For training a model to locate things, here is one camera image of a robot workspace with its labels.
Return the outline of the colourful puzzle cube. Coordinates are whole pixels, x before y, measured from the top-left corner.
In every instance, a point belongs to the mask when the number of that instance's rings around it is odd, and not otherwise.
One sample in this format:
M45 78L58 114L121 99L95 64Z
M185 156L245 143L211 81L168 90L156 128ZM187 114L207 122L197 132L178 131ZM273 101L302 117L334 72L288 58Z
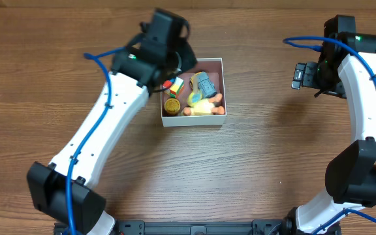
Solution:
M171 98L177 98L183 91L184 86L184 80L176 77L165 81L162 88L164 89L165 94L169 95Z

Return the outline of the yellow grey toy truck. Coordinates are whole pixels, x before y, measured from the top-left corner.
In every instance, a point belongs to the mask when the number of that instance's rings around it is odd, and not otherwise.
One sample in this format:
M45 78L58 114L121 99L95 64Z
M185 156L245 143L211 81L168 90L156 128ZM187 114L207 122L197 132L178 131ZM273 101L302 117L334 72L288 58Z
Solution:
M217 94L214 83L210 80L208 74L204 71L198 72L190 77L191 89L194 88L194 81L197 80L198 88L205 99L214 97Z

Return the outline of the yellow round toy disc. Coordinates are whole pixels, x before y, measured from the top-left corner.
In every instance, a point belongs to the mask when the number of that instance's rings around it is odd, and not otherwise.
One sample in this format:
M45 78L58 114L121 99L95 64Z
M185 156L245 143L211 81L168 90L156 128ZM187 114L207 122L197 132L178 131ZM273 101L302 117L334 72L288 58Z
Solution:
M177 116L181 110L181 103L176 98L169 98L164 102L164 112L168 116Z

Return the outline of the white plush duck toy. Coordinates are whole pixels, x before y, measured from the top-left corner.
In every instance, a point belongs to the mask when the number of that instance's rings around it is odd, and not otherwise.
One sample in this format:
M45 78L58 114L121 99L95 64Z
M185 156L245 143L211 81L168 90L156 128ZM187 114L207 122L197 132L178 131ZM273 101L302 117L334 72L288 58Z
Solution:
M184 116L212 116L224 115L225 108L221 105L223 95L217 93L215 96L201 99L192 105L188 105L182 111Z

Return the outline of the yellow blue rattle drum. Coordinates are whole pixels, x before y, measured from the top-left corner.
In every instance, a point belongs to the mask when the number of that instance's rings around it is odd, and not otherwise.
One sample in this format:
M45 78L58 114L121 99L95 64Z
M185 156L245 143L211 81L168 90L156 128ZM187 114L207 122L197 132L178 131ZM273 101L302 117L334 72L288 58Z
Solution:
M202 100L202 92L201 91L197 91L197 92L192 91L187 98L187 105L189 107L194 107L195 104L198 103L200 100Z

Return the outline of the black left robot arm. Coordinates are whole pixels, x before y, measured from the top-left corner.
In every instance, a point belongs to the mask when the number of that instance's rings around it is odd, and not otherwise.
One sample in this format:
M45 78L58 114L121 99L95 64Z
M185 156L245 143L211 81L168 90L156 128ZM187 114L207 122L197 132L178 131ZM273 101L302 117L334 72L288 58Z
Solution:
M165 81L192 69L189 22L156 9L125 46L109 51L105 83L93 108L48 164L33 163L27 183L34 207L63 224L60 234L112 234L115 219L94 188L130 121Z

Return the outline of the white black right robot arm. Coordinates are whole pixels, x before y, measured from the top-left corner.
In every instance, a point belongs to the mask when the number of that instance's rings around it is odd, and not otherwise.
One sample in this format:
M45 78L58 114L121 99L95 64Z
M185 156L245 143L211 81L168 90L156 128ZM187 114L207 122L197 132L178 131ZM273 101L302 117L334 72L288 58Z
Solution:
M298 63L292 88L345 99L351 143L326 168L324 189L291 209L273 234L339 234L348 215L376 206L376 35L358 33L352 16L324 23L324 34L289 37L285 44L314 50L318 61Z

